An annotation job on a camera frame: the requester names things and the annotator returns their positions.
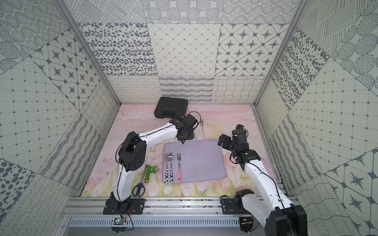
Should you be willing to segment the pink handle fork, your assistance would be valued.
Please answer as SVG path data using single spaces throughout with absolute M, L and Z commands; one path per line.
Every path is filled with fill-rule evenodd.
M 181 177 L 181 165 L 180 165 L 180 162 L 181 162 L 181 153 L 180 152 L 177 153 L 177 160 L 178 160 L 178 183 L 181 183 L 182 177 Z

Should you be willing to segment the cow pattern handle spoon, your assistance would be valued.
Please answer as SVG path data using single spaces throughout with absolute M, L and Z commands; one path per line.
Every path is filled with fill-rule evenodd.
M 173 153 L 170 153 L 168 158 L 169 158 L 169 163 L 170 163 L 169 183 L 173 183 L 173 167 L 172 167 L 172 163 L 173 163 L 173 160 L 174 160 Z

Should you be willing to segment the cow pattern handle fork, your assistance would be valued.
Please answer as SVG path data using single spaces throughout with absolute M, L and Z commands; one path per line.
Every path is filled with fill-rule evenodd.
M 168 155 L 168 153 L 166 153 L 164 155 L 164 160 L 165 160 L 164 183 L 168 184 L 168 163 L 169 163 L 169 155 Z

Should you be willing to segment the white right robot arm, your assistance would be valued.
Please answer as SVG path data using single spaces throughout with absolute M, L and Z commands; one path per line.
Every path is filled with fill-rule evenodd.
M 249 148 L 248 131 L 239 124 L 232 136 L 219 137 L 218 145 L 230 151 L 231 163 L 240 165 L 254 181 L 261 197 L 250 189 L 236 192 L 234 198 L 223 195 L 223 214 L 249 214 L 249 222 L 258 221 L 267 236 L 308 235 L 307 213 L 301 205 L 295 205 L 267 173 L 260 156 Z

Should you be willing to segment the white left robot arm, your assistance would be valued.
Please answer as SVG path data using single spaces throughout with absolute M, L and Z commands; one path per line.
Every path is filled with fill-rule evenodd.
M 109 201 L 118 206 L 126 203 L 131 197 L 132 181 L 136 171 L 145 162 L 146 152 L 157 144 L 177 138 L 184 143 L 194 139 L 194 130 L 199 121 L 191 114 L 182 119 L 171 119 L 162 127 L 145 133 L 130 132 L 124 142 L 117 149 L 118 164 L 121 165 L 116 189 L 110 194 Z

